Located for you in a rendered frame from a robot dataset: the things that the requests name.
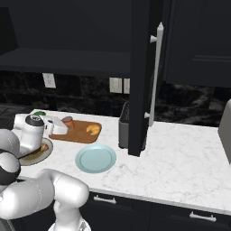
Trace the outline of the light blue plate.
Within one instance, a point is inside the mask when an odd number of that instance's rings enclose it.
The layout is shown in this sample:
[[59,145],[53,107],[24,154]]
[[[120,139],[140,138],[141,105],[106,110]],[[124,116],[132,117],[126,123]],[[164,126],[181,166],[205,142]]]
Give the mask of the light blue plate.
[[115,165],[116,152],[107,145],[93,143],[77,153],[75,163],[86,173],[102,173]]

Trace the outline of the pale grey appliance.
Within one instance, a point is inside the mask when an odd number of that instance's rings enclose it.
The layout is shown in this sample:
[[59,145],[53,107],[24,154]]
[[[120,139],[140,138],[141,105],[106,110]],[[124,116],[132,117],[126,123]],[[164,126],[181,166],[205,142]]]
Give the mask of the pale grey appliance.
[[225,150],[227,160],[231,165],[231,98],[226,102],[218,128],[218,135]]

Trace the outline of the dark grey toaster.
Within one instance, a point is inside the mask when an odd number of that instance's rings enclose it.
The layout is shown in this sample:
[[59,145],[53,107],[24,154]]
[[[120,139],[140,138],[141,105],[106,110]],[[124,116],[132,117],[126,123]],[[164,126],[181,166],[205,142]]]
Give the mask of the dark grey toaster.
[[129,102],[126,101],[123,105],[123,109],[118,120],[118,146],[121,149],[128,148],[129,122],[130,105]]

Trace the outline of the brown jam jar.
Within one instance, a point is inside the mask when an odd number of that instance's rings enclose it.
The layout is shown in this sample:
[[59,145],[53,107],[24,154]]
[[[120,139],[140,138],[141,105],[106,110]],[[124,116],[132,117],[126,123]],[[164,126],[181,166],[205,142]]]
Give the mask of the brown jam jar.
[[65,116],[62,119],[62,122],[68,127],[68,128],[73,128],[74,123],[73,123],[73,117],[72,116]]

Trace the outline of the open black wall cabinet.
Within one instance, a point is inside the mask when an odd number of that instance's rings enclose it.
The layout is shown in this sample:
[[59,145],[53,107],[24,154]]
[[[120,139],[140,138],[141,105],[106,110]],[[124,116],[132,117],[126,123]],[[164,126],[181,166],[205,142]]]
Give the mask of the open black wall cabinet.
[[127,77],[132,0],[0,0],[0,70]]

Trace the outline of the open black cabinet door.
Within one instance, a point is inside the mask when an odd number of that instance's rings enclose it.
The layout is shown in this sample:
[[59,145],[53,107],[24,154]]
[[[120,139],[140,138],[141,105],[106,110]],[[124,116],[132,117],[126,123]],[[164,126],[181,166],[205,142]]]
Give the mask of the open black cabinet door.
[[132,0],[128,154],[140,156],[148,129],[152,74],[164,0]]

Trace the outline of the golden croissant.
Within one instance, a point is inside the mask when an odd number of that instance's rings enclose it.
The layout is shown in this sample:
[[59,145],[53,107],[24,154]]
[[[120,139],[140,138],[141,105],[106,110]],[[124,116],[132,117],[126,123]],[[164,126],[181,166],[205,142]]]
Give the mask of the golden croissant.
[[89,125],[87,127],[87,131],[91,133],[91,135],[98,134],[100,131],[100,127],[98,125]]

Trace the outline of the black drawer front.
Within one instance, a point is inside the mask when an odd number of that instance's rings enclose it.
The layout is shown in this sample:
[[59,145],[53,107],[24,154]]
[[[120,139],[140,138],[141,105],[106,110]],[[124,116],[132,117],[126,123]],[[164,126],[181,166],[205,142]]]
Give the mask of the black drawer front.
[[[116,204],[98,202],[93,197],[115,198]],[[79,210],[91,231],[149,231],[152,204],[138,199],[91,192]]]
[[[197,215],[217,218],[216,222],[190,218]],[[159,203],[152,204],[150,231],[231,231],[231,216],[221,215],[194,208],[181,208]]]

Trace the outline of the brown wooden cutting board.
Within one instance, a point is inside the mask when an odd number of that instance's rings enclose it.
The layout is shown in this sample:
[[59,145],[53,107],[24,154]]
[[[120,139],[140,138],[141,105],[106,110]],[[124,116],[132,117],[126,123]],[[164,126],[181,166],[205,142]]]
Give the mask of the brown wooden cutting board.
[[[97,122],[73,120],[73,123],[74,127],[69,128],[66,134],[53,134],[50,138],[74,143],[93,143],[97,140],[102,129],[102,125]],[[87,131],[89,125],[98,125],[100,127],[99,133],[91,135],[91,133]]]

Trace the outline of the olive grey plate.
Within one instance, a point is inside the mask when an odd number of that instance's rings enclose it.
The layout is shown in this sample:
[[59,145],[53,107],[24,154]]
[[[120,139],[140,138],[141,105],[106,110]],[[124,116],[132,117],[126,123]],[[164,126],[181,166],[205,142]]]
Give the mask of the olive grey plate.
[[33,151],[32,153],[24,156],[23,158],[19,159],[19,162],[21,163],[22,166],[31,166],[34,164],[37,164],[39,162],[44,161],[46,158],[49,157],[49,155],[51,154],[52,150],[53,150],[53,143],[51,142],[51,140],[47,139],[47,138],[43,138],[42,139],[42,144],[45,143],[48,145],[49,149],[45,152],[41,151],[41,148]]

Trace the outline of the closed black cabinet door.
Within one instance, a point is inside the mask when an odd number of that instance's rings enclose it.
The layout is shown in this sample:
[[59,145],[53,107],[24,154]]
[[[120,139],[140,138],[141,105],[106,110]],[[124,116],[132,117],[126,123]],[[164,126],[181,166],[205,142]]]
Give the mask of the closed black cabinet door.
[[166,81],[231,88],[231,0],[172,0]]

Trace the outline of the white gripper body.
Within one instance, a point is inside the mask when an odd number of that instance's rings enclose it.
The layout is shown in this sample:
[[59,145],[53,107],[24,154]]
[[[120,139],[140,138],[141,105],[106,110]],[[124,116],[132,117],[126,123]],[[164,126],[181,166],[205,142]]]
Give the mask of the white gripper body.
[[53,134],[66,134],[69,128],[56,116],[51,116],[48,119],[49,132],[48,135]]

